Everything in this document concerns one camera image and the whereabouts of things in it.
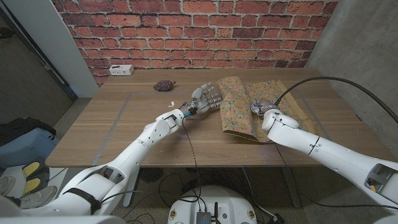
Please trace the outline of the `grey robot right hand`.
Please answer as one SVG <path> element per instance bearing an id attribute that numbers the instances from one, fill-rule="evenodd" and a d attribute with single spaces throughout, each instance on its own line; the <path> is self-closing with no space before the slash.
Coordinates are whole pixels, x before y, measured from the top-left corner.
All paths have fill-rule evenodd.
<path id="1" fill-rule="evenodd" d="M 259 116 L 264 116 L 269 110 L 279 110 L 279 108 L 275 105 L 275 103 L 264 98 L 258 99 L 254 104 L 251 105 L 251 111 Z"/>

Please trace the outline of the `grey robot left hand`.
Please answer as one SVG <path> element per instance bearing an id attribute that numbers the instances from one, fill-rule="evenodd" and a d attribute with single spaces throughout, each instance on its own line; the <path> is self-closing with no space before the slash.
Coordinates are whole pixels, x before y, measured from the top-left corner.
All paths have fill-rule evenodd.
<path id="1" fill-rule="evenodd" d="M 212 82 L 203 84 L 195 89 L 191 98 L 190 102 L 179 108 L 185 117 L 206 113 L 208 110 L 218 107 L 223 100 L 219 91 L 212 85 Z"/>

